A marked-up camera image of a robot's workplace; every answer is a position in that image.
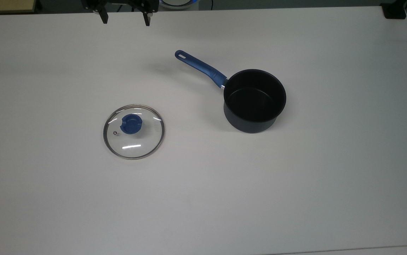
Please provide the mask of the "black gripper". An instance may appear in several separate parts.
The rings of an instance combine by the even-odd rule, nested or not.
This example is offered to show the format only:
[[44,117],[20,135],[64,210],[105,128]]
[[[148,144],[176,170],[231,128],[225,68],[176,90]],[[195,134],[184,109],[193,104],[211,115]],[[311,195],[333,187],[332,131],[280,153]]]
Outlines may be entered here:
[[146,26],[150,26],[151,17],[158,11],[159,0],[81,0],[82,6],[98,13],[104,24],[108,23],[107,4],[129,5],[143,13]]

